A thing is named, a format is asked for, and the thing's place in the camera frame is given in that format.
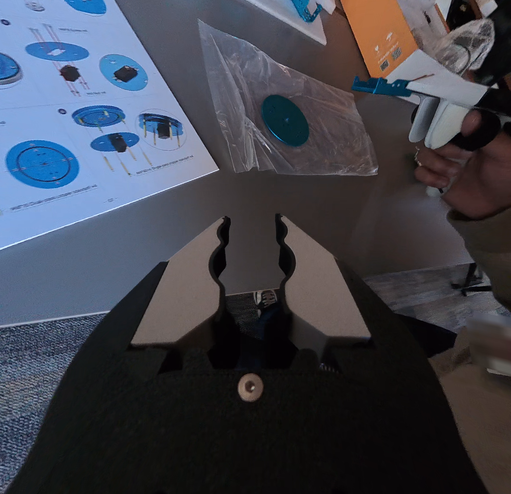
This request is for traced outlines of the person's right forearm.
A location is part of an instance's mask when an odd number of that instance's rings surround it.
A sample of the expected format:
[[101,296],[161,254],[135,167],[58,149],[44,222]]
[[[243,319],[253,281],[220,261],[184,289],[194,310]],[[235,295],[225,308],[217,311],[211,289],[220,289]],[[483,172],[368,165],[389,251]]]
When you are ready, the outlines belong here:
[[510,209],[480,220],[450,210],[447,219],[488,276],[495,299],[510,311]]

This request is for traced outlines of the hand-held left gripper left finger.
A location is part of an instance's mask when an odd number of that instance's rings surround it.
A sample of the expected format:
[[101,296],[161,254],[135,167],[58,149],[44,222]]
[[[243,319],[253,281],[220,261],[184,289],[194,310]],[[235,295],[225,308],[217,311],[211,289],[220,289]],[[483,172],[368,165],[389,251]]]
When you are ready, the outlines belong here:
[[226,268],[231,219],[221,217],[168,261],[138,328],[135,348],[159,347],[184,359],[199,348],[214,368],[234,368],[240,329],[226,306],[219,277]]

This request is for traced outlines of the orange and white box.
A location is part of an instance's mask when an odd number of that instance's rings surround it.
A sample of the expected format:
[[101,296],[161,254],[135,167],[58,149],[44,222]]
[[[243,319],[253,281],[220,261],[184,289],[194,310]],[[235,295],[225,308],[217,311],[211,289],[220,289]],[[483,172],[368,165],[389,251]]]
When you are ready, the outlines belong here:
[[501,0],[340,0],[371,77],[415,80],[446,72],[439,43],[461,23],[488,17]]

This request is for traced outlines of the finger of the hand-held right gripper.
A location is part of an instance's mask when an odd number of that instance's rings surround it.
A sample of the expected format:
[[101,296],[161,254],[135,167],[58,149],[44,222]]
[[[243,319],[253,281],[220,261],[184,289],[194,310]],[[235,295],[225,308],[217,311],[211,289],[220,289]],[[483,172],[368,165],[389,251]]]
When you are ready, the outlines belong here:
[[408,80],[410,91],[435,96],[456,105],[475,107],[489,90],[488,86],[465,80],[444,68],[422,50],[416,50],[392,72],[389,83]]

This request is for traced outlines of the assembly guide booklet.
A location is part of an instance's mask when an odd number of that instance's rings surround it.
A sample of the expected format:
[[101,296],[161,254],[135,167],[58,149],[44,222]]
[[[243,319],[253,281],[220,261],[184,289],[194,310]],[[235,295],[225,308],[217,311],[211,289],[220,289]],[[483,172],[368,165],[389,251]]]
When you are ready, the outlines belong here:
[[115,0],[1,0],[1,249],[218,170]]

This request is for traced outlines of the blue side bracket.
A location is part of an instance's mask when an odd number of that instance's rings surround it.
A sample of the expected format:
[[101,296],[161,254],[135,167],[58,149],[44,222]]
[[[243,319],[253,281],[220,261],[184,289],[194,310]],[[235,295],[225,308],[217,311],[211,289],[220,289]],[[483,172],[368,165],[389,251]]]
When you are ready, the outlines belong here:
[[407,80],[395,80],[389,83],[383,77],[371,77],[367,81],[362,81],[358,76],[355,76],[352,90],[376,95],[411,97],[412,91],[407,88],[409,83],[410,81]]

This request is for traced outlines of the blue perforated round metal plate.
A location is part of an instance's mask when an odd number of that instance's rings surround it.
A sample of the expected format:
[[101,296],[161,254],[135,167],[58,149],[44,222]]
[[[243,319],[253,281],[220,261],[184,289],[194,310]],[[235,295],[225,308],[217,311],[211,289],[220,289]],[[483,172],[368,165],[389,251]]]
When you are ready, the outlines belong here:
[[308,121],[289,98],[272,94],[261,104],[261,117],[272,135],[287,146],[300,147],[309,139]]

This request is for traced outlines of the person's right hand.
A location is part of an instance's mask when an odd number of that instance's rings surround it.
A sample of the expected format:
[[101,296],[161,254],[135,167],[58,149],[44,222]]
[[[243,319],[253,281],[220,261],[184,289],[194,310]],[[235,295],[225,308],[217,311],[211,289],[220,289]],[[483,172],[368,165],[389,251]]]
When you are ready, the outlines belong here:
[[416,179],[442,190],[444,203],[470,220],[510,208],[510,136],[502,130],[486,146],[470,152],[451,143],[415,153]]

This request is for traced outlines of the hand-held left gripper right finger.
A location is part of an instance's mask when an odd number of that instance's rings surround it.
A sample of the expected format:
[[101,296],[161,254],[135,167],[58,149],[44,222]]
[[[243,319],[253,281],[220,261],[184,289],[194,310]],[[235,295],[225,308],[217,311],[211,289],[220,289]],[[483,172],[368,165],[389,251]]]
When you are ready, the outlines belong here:
[[321,370],[340,370],[335,352],[366,345],[371,334],[336,257],[282,214],[275,215],[278,310],[265,324],[265,367],[288,369],[300,351]]

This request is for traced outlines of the person's shoe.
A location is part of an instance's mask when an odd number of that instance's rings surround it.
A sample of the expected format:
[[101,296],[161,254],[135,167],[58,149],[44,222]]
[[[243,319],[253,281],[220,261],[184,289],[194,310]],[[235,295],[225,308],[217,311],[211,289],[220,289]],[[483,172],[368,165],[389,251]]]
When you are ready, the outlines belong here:
[[278,293],[274,289],[266,289],[253,293],[254,303],[259,311],[266,310],[278,303]]

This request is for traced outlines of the grey desk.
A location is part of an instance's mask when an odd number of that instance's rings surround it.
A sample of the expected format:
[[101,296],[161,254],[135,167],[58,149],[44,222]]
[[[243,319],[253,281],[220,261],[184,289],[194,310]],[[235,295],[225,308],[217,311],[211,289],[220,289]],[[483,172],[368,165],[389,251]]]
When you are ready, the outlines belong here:
[[412,104],[356,95],[375,176],[236,174],[215,117],[198,20],[275,61],[349,91],[366,66],[340,0],[322,12],[326,46],[244,0],[115,0],[218,171],[1,250],[1,325],[105,312],[158,262],[221,216],[232,220],[227,293],[278,286],[274,216],[297,224],[362,276],[469,261],[446,206],[414,181]]

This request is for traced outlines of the clear plastic bag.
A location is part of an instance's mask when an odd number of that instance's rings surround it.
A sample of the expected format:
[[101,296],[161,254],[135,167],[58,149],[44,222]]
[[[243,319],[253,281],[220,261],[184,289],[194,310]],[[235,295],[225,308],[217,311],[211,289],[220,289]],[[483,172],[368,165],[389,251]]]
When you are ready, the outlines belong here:
[[[277,63],[251,43],[198,20],[216,119],[233,170],[300,176],[374,176],[378,162],[354,96]],[[278,94],[293,101],[310,129],[300,147],[265,126],[261,104]]]

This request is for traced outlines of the white foam sheet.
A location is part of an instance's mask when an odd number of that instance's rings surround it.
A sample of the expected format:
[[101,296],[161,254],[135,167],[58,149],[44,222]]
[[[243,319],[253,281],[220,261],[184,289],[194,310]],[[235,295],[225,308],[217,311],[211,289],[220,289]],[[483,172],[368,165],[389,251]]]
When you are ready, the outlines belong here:
[[[291,0],[244,0],[260,10],[270,14],[287,25],[292,26],[310,39],[325,46],[327,39],[324,34],[321,18],[318,16],[313,23],[306,23],[298,15]],[[322,11],[332,14],[335,10],[335,0],[310,0],[309,10],[313,12],[316,4],[321,4]]]

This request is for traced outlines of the small dark blue bracket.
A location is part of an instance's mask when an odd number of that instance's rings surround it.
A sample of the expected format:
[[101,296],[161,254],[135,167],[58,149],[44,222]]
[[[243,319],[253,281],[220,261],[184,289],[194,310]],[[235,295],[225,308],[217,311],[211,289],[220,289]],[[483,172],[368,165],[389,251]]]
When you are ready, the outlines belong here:
[[316,8],[313,12],[309,10],[310,0],[291,0],[298,15],[306,23],[313,23],[323,10],[321,4],[316,4]]

